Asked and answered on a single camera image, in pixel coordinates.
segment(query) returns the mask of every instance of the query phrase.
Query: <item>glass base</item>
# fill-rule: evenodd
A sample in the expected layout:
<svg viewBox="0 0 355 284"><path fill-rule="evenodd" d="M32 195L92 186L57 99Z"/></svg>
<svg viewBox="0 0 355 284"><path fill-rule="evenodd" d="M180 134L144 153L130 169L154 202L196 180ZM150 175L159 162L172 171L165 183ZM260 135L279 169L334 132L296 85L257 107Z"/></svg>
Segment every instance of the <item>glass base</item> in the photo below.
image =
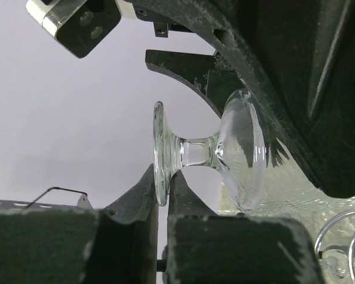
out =
<svg viewBox="0 0 355 284"><path fill-rule="evenodd" d="M155 191L158 204L165 206L167 204L167 193L170 186L171 172L167 167L167 151L170 149L168 127L165 127L164 109L162 102L157 102L154 106L154 180Z"/></svg>

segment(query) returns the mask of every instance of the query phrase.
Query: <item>screw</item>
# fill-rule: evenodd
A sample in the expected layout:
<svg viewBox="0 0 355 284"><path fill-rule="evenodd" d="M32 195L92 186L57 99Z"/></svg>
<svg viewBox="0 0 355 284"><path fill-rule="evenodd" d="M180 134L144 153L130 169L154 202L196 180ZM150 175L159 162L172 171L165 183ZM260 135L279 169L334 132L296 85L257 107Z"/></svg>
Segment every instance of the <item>screw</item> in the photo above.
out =
<svg viewBox="0 0 355 284"><path fill-rule="evenodd" d="M95 27L91 32L91 39L97 39L99 36L101 36L103 30L104 29L100 25Z"/></svg>
<svg viewBox="0 0 355 284"><path fill-rule="evenodd" d="M147 12L143 9L136 9L135 13L137 13L137 15L139 16L143 16L143 17L147 16Z"/></svg>
<svg viewBox="0 0 355 284"><path fill-rule="evenodd" d="M80 25L85 27L88 25L93 19L93 13L91 11L86 11L83 13L83 15L80 17Z"/></svg>

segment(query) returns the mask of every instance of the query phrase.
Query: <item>glass goblet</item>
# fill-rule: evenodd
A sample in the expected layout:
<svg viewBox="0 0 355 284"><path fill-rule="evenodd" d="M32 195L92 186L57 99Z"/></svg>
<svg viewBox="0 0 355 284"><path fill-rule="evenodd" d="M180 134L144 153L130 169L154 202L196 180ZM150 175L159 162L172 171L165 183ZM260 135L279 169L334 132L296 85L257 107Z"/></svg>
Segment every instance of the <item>glass goblet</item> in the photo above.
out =
<svg viewBox="0 0 355 284"><path fill-rule="evenodd" d="M220 172L234 204L243 212L255 209L263 197L267 148L256 109L247 89L235 91L224 108L213 136L185 139L171 131L163 104L154 107L154 178L157 201L164 206L172 176L189 166Z"/></svg>

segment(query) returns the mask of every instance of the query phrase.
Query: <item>clear glass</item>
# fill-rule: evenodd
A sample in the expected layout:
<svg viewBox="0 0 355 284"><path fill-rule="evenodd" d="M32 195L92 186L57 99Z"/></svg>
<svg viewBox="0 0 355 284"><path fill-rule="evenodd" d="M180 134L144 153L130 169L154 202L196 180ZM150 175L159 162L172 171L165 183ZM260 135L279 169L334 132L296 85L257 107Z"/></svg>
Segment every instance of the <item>clear glass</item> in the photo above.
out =
<svg viewBox="0 0 355 284"><path fill-rule="evenodd" d="M328 283L355 283L355 210L330 218L320 229L314 250Z"/></svg>
<svg viewBox="0 0 355 284"><path fill-rule="evenodd" d="M159 204L166 204L169 182L177 170L208 166L222 176L234 207L225 205L228 211L268 215L355 208L355 197L330 198L315 188L268 121L250 93L241 89L229 97L217 133L189 140L170 130L163 104L157 102L153 127Z"/></svg>

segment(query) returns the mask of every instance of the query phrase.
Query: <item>white background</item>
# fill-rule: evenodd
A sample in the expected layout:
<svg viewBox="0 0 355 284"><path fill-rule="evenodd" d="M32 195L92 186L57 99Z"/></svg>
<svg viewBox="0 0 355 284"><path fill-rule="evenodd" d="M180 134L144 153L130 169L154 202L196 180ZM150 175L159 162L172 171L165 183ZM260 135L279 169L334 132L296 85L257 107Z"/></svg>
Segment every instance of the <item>white background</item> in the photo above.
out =
<svg viewBox="0 0 355 284"><path fill-rule="evenodd" d="M146 69L146 49L213 54L193 34L155 38L148 22L122 19L86 58L59 46L26 12L0 0L0 199L31 201L51 186L86 191L95 208L119 198L153 161L153 106L186 138L217 130L219 118L192 90ZM213 209L220 176L185 169L189 186ZM44 202L75 204L51 193ZM159 255L167 208L160 210Z"/></svg>

